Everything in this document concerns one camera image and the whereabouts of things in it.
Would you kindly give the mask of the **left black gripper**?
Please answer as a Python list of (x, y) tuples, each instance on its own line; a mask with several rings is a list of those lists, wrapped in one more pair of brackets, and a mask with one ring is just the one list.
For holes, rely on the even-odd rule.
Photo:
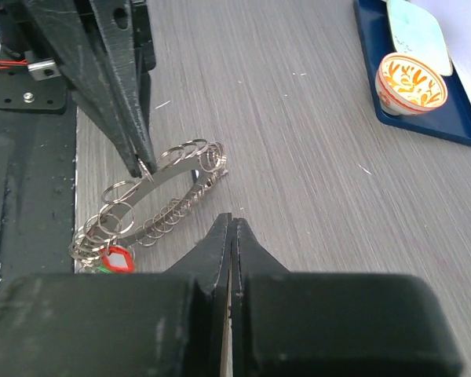
[(73, 96), (132, 176), (157, 170), (143, 115), (155, 66), (145, 1), (0, 1), (0, 109), (62, 114)]

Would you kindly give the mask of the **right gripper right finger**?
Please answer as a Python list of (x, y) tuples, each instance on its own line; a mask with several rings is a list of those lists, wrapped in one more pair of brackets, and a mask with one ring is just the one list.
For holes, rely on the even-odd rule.
[(431, 287), (399, 273), (292, 272), (248, 222), (232, 238), (236, 376), (459, 376), (462, 355)]

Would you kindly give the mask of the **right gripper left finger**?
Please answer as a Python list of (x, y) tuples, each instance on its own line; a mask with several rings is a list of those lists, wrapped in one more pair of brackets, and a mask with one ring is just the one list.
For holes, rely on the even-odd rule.
[(162, 273), (37, 274), (0, 298), (0, 376), (223, 376), (232, 217)]

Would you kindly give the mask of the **red key tag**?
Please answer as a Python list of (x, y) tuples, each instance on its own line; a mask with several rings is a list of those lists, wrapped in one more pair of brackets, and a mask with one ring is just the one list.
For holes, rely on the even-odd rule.
[(108, 248), (107, 254), (102, 259), (103, 269), (111, 273), (134, 273), (135, 265), (132, 254), (119, 245)]

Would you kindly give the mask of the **green key tag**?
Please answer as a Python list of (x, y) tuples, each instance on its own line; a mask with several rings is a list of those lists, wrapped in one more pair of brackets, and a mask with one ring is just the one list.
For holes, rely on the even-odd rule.
[(91, 269), (92, 273), (111, 273), (111, 270), (105, 268), (104, 266), (98, 265), (93, 266)]

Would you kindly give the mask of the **large metal keyring with rings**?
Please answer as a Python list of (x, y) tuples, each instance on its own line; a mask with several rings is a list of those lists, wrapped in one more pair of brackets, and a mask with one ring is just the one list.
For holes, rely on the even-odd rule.
[(92, 273), (112, 245), (133, 256), (153, 247), (189, 215), (227, 173), (225, 147), (202, 138), (164, 152), (155, 173), (117, 181), (101, 194), (101, 206), (76, 230), (68, 248), (77, 273)]

